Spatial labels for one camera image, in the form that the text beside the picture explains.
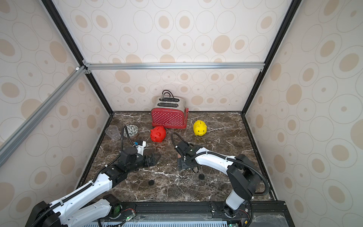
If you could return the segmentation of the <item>red piggy bank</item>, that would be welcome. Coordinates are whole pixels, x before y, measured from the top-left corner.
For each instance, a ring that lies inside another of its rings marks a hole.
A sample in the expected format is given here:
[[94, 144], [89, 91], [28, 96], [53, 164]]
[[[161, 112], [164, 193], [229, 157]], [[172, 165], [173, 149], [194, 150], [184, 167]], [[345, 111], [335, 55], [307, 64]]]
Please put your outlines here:
[[166, 137], [166, 130], [163, 126], [156, 126], [150, 130], [150, 138], [153, 142], [161, 143]]

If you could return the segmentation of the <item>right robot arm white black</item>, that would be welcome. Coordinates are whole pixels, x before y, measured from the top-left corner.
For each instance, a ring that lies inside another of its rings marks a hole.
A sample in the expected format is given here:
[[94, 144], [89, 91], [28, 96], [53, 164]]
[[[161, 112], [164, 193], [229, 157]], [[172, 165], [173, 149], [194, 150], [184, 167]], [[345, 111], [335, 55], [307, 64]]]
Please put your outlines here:
[[228, 176], [232, 190], [224, 202], [223, 212], [234, 217], [242, 204], [251, 201], [254, 195], [267, 195], [269, 183], [244, 154], [226, 156], [200, 145], [181, 141], [175, 145], [181, 156], [180, 169], [208, 166]]

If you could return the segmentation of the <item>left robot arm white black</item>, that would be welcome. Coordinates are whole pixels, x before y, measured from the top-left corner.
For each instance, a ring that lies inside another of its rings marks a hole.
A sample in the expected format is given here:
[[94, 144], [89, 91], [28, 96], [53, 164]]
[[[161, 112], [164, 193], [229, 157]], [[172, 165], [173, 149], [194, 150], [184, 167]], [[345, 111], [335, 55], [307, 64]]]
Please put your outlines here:
[[136, 147], [128, 147], [98, 171], [87, 184], [50, 203], [38, 203], [31, 211], [27, 227], [71, 227], [82, 226], [95, 219], [109, 215], [112, 202], [101, 200], [88, 205], [97, 196], [109, 191], [124, 181], [128, 174], [155, 166], [160, 154], [141, 155]]

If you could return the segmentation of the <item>yellow piggy bank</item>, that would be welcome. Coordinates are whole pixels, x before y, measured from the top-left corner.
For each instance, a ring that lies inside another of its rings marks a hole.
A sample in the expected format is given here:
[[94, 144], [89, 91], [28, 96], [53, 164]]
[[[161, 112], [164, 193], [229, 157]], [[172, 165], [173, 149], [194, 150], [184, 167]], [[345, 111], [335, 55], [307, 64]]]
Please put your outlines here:
[[207, 125], [201, 121], [197, 120], [193, 125], [193, 131], [196, 136], [203, 136], [207, 133]]

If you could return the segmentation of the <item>patterned ceramic bowl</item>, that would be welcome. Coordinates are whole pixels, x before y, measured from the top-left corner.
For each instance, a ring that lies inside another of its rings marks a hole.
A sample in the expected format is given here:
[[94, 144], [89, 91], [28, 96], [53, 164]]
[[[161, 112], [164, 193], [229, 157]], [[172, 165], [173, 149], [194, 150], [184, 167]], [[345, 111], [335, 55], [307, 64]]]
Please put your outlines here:
[[127, 125], [126, 127], [130, 138], [135, 137], [139, 132], [139, 128], [134, 124]]

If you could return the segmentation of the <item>clear plastic cup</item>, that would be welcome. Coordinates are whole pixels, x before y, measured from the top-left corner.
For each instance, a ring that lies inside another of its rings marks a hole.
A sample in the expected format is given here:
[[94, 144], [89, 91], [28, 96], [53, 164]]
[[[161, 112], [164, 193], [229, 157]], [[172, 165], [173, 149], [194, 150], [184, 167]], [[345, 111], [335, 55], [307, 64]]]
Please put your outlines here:
[[110, 125], [105, 131], [106, 135], [110, 137], [112, 141], [118, 141], [121, 138], [120, 131], [117, 126]]

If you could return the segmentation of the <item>red polka dot toaster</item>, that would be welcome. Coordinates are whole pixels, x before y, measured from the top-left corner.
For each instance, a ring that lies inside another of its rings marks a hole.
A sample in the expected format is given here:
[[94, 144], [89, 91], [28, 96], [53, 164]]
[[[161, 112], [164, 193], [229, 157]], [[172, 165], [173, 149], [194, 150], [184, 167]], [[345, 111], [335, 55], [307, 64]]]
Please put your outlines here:
[[185, 129], [187, 127], [189, 109], [181, 97], [158, 96], [151, 110], [152, 126], [169, 129]]

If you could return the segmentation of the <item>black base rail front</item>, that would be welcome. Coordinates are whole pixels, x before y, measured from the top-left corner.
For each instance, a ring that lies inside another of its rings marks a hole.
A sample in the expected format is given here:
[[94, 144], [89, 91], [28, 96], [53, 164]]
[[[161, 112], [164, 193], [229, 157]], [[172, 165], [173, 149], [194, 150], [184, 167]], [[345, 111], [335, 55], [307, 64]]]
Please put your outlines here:
[[222, 202], [121, 202], [106, 200], [60, 218], [60, 227], [293, 227], [282, 201], [253, 201], [234, 215]]

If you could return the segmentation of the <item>aluminium rail left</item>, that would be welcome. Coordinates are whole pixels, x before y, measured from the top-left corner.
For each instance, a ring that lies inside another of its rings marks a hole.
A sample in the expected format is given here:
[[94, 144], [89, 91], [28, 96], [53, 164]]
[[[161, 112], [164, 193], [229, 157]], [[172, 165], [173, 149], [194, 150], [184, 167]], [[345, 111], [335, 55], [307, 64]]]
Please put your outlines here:
[[30, 115], [28, 119], [1, 146], [1, 165], [4, 165], [14, 151], [23, 143], [35, 127], [56, 106], [59, 100], [73, 86], [80, 76], [85, 74], [86, 67], [80, 66]]

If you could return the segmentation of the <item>aluminium rail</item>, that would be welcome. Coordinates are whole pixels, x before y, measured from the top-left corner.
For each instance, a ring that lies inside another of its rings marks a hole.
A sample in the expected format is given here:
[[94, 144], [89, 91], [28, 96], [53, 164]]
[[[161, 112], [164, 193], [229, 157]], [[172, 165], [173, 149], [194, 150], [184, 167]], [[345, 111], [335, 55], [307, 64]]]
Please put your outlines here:
[[85, 74], [86, 67], [80, 66], [30, 115], [28, 119], [1, 146], [1, 165], [4, 165], [14, 151], [23, 143], [35, 127], [56, 106], [59, 100], [73, 86], [80, 76]]
[[264, 66], [263, 62], [86, 63], [90, 70], [263, 69]]

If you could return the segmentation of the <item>aluminium rail back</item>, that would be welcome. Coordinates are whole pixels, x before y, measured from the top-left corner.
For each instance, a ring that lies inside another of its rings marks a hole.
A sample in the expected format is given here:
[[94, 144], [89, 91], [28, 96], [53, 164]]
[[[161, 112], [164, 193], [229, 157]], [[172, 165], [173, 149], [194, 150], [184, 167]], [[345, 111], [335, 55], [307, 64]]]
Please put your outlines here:
[[264, 66], [263, 62], [86, 63], [90, 70], [263, 69]]

